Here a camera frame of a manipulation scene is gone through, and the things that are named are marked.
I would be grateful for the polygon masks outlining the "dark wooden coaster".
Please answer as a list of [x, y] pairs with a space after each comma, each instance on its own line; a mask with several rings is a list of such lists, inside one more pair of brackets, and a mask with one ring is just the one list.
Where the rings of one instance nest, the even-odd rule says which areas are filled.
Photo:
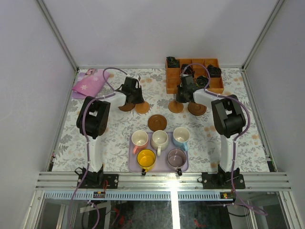
[[202, 105], [202, 104], [197, 104], [197, 103], [189, 103], [188, 104], [188, 110], [191, 114], [195, 116], [201, 116], [205, 114], [207, 107]]
[[127, 103], [124, 106], [120, 106], [119, 109], [123, 112], [131, 111], [135, 107], [135, 104]]
[[152, 131], [164, 130], [167, 127], [167, 120], [163, 115], [152, 115], [148, 119], [148, 127]]

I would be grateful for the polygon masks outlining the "light wooden coaster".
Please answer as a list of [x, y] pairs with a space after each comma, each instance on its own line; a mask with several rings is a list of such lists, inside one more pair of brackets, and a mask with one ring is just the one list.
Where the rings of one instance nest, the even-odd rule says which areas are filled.
[[177, 101], [171, 101], [168, 105], [168, 109], [172, 113], [181, 113], [183, 111], [183, 103], [177, 102]]
[[146, 114], [149, 112], [149, 110], [150, 110], [150, 105], [147, 101], [135, 105], [135, 111], [139, 114]]

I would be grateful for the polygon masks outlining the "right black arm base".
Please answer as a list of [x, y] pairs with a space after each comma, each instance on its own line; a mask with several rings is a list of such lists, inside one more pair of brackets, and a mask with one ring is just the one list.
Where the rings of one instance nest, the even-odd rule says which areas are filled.
[[[231, 172], [224, 172], [220, 167], [217, 173], [202, 172], [203, 189], [233, 189], [231, 182]], [[233, 185], [235, 189], [245, 189], [244, 176], [237, 168], [233, 171]]]

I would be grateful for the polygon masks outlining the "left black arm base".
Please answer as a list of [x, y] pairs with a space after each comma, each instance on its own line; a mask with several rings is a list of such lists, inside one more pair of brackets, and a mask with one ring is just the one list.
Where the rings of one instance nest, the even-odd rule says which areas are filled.
[[74, 173], [78, 175], [78, 183], [77, 186], [79, 188], [92, 188], [92, 189], [117, 189], [119, 183], [119, 175], [118, 174], [105, 174], [103, 172], [103, 167], [98, 172], [89, 171], [81, 183], [83, 176], [85, 175], [86, 168], [76, 168]]

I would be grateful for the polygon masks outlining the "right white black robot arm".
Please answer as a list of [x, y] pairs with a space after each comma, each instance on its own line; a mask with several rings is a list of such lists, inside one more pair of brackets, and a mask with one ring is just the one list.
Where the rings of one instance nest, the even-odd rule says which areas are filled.
[[234, 183], [234, 176], [230, 172], [235, 167], [236, 140], [246, 125], [246, 118], [242, 111], [245, 106], [235, 95], [224, 96], [200, 88], [191, 75], [181, 77], [181, 84], [177, 88], [177, 102], [193, 102], [212, 110], [214, 127], [221, 136], [219, 166], [223, 173], [217, 176], [217, 182], [222, 188], [230, 187]]

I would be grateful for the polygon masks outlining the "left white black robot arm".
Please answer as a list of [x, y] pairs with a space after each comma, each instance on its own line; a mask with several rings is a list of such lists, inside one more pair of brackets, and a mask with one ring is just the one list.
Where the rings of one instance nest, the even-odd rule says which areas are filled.
[[85, 98], [76, 126], [87, 140], [86, 170], [92, 172], [88, 176], [88, 183], [93, 188], [100, 188], [104, 184], [104, 176], [98, 171], [103, 167], [101, 136], [106, 131], [110, 111], [126, 105], [142, 103], [144, 99], [140, 81], [129, 76], [112, 94], [99, 98], [92, 96]]

